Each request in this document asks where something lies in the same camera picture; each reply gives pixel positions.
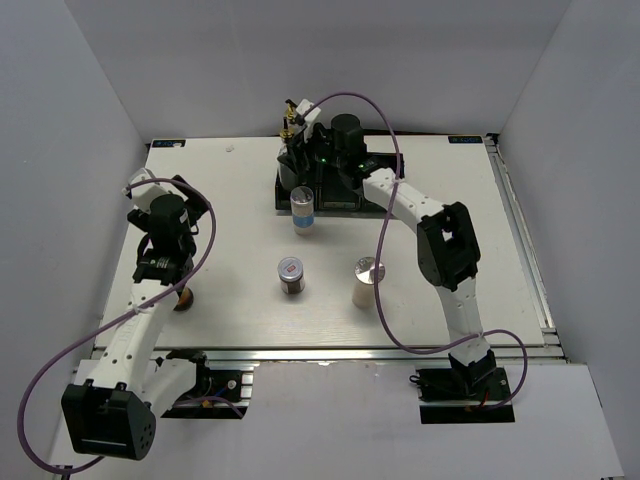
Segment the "glass bottle with brown sauce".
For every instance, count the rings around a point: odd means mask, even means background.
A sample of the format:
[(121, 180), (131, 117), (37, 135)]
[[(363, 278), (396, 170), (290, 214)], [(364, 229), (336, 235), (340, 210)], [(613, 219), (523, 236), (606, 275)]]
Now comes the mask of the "glass bottle with brown sauce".
[(287, 117), (283, 118), (283, 126), (280, 131), (281, 147), (278, 151), (278, 176), (280, 183), (286, 191), (293, 190), (298, 185), (298, 176), (294, 158), (290, 152), (291, 142), (296, 130)]

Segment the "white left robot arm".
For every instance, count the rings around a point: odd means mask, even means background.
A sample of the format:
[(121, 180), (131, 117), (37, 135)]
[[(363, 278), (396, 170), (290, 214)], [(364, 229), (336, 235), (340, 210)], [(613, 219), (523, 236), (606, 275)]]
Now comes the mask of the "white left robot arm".
[(183, 394), (205, 396), (211, 374), (186, 359), (166, 358), (150, 373), (151, 355), (172, 311), (193, 303), (186, 280), (194, 269), (197, 222), (206, 203), (173, 178), (164, 188), (138, 170), (124, 193), (133, 201), (128, 221), (141, 230), (128, 309), (96, 367), (81, 385), (65, 389), (61, 406), (72, 447), (79, 454), (141, 460), (149, 453), (158, 419)]

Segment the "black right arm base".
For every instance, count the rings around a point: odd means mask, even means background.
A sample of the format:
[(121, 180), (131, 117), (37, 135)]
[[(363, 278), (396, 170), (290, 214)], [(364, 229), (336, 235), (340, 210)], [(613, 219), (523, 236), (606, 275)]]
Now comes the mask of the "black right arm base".
[(467, 389), (452, 369), (418, 369), (409, 376), (418, 391), (420, 420), (424, 425), (514, 423), (509, 382), (497, 368), (478, 386)]

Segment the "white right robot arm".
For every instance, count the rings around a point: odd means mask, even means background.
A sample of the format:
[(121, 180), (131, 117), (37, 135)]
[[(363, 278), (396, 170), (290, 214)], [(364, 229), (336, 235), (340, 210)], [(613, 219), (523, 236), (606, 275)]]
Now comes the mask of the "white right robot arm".
[(403, 155), (371, 151), (355, 115), (339, 114), (324, 126), (313, 113), (294, 110), (285, 114), (280, 137), (275, 207), (290, 210), (299, 228), (309, 226), (309, 209), (382, 210), (415, 234), (419, 270), (436, 288), (445, 314), (452, 390), (477, 397), (496, 361), (475, 298), (481, 253), (467, 207), (438, 202), (408, 185)]

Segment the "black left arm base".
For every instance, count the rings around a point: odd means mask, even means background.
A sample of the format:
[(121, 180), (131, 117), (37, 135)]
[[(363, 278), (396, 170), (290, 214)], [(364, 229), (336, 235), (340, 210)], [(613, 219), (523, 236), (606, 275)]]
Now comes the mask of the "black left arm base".
[(225, 399), (244, 415), (248, 409), (253, 385), (253, 372), (240, 367), (221, 367), (211, 363), (205, 352), (193, 349), (172, 350), (166, 355), (153, 359), (155, 370), (168, 364), (170, 360), (187, 360), (196, 365), (196, 383), (183, 393), (177, 402), (163, 415), (168, 419), (240, 419), (227, 403), (203, 400), (203, 397)]

